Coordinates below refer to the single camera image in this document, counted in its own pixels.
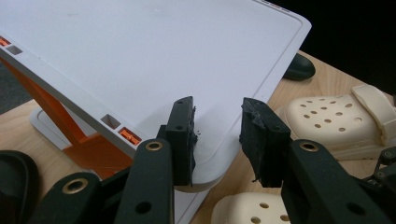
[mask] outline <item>screw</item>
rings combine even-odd
[[[319,148],[315,144],[312,144],[312,143],[309,143],[309,142],[300,143],[300,148],[302,148],[305,151],[310,151],[310,152],[319,151]]]
[[[378,172],[378,173],[376,173],[379,177],[381,177],[381,178],[384,178],[385,177],[385,174],[383,173],[383,172]]]
[[[385,153],[384,153],[384,156],[386,156],[386,157],[388,157],[388,158],[389,158],[389,157],[391,157],[391,156],[392,156],[392,153],[391,153],[391,152],[385,152]]]
[[[149,142],[146,144],[146,149],[149,151],[156,151],[163,147],[161,142]]]
[[[67,182],[62,188],[62,192],[65,194],[75,194],[84,190],[87,186],[88,180],[81,177]]]

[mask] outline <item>shoe hole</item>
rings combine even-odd
[[[288,215],[282,215],[282,216],[280,216],[280,220],[282,220],[282,221],[290,221]]]
[[[250,218],[251,223],[261,223],[262,221],[258,217],[251,217]]]
[[[268,205],[268,203],[260,203],[260,207],[261,208],[269,208],[270,205]]]

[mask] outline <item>table surface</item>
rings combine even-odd
[[[324,62],[300,53],[313,62],[317,73],[305,81],[282,79],[268,102],[274,110],[296,98],[343,95],[350,93],[352,87],[363,84]],[[33,100],[0,116],[0,150],[19,150],[35,160],[40,176],[40,195],[43,197],[59,179],[82,170],[30,124],[29,115],[36,108],[38,104]],[[362,178],[372,174],[376,161],[340,163],[351,175]],[[225,196],[252,191],[280,193],[280,189],[263,189],[260,183],[253,183],[253,179],[248,158],[240,150],[225,176],[210,190],[191,223],[210,223],[214,206]]]

